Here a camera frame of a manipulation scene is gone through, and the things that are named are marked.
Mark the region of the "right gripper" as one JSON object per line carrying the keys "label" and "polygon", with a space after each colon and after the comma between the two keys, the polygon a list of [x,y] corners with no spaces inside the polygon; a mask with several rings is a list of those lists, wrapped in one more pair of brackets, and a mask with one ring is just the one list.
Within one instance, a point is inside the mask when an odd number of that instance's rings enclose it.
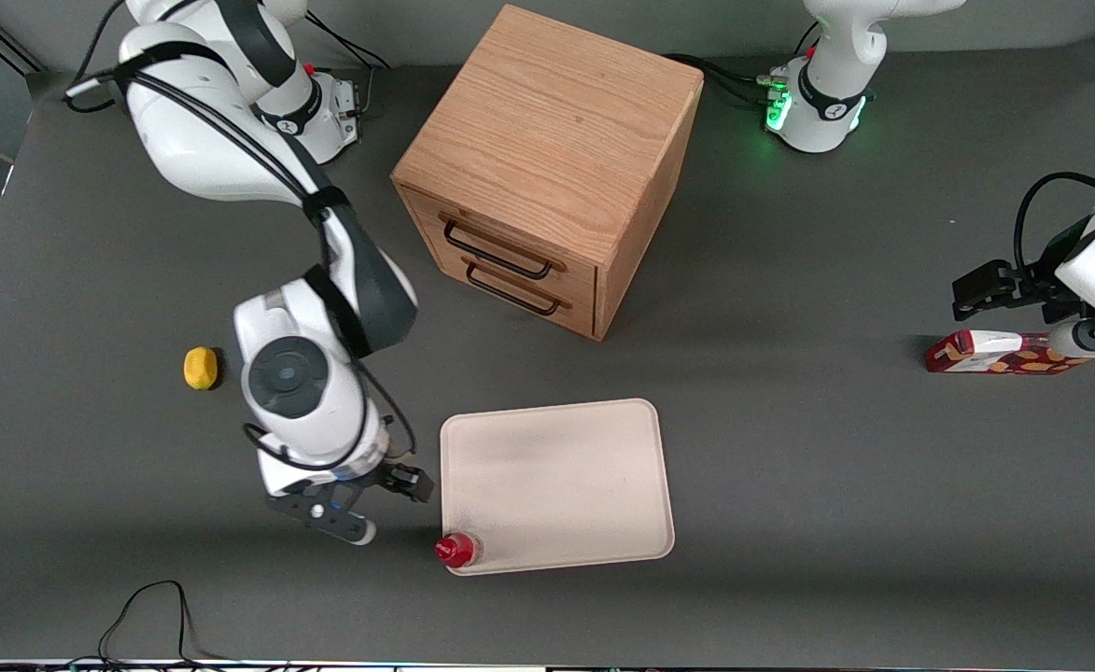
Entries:
{"label": "right gripper", "polygon": [[[301,493],[309,485],[356,480],[381,467],[392,443],[387,429],[369,430],[364,442],[338,467],[321,465],[319,470],[297,470],[274,456],[283,443],[274,435],[264,435],[258,447],[262,484],[270,497]],[[429,503],[433,497],[433,478],[424,470],[401,463],[384,463],[381,486],[387,493],[410,498],[416,503]]]}

